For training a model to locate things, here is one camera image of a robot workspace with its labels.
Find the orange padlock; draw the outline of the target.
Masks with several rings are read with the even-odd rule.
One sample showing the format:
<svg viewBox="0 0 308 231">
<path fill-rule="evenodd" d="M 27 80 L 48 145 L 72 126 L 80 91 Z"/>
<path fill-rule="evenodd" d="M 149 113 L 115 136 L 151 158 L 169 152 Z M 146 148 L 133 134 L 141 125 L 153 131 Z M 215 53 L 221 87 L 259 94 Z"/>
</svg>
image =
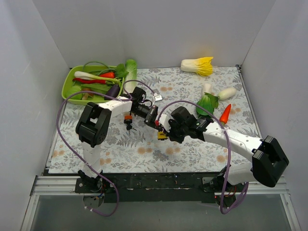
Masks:
<svg viewBox="0 0 308 231">
<path fill-rule="evenodd" d="M 124 124 L 126 125 L 127 131 L 130 131 L 133 129 L 132 122 L 133 122 L 132 115 L 126 115 L 124 117 Z"/>
</svg>

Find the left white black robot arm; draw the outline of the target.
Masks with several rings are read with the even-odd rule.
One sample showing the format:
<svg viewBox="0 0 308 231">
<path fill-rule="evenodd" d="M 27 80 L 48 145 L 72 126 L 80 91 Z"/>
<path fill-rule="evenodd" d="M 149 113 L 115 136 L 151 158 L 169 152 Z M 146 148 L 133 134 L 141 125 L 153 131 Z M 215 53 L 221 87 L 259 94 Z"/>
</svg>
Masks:
<svg viewBox="0 0 308 231">
<path fill-rule="evenodd" d="M 144 119 L 144 123 L 155 128 L 158 107 L 152 102 L 150 106 L 144 105 L 145 91 L 136 87 L 130 94 L 122 94 L 106 103 L 88 103 L 79 119 L 76 133 L 83 148 L 83 158 L 86 163 L 83 170 L 78 171 L 82 183 L 93 193 L 102 188 L 102 180 L 98 176 L 102 173 L 100 165 L 101 143 L 105 140 L 110 120 L 113 117 L 128 113 L 124 124 L 128 131 L 132 130 L 132 115 Z"/>
</svg>

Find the yellow padlock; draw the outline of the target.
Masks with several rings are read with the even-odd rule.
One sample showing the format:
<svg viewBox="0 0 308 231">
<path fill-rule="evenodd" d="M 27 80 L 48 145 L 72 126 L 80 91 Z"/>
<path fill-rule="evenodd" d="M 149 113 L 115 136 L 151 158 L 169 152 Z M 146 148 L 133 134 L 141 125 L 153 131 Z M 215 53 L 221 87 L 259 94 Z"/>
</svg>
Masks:
<svg viewBox="0 0 308 231">
<path fill-rule="evenodd" d="M 157 139 L 158 140 L 167 140 L 168 139 L 168 136 L 167 136 L 167 134 L 164 132 L 164 131 L 159 131 L 158 133 L 157 133 Z"/>
</svg>

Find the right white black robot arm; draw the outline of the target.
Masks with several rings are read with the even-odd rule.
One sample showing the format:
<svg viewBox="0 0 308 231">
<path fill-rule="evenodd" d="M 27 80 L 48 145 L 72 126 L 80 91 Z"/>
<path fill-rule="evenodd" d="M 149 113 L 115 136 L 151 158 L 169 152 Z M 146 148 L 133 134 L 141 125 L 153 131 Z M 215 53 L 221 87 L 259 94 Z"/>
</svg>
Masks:
<svg viewBox="0 0 308 231">
<path fill-rule="evenodd" d="M 232 164 L 228 170 L 221 171 L 218 187 L 223 191 L 229 191 L 239 183 L 252 181 L 273 188 L 289 165 L 282 147 L 272 136 L 261 139 L 222 129 L 211 118 L 195 118 L 183 106 L 175 109 L 170 117 L 161 115 L 159 121 L 171 141 L 182 143 L 189 136 L 230 148 L 248 160 L 247 163 Z"/>
</svg>

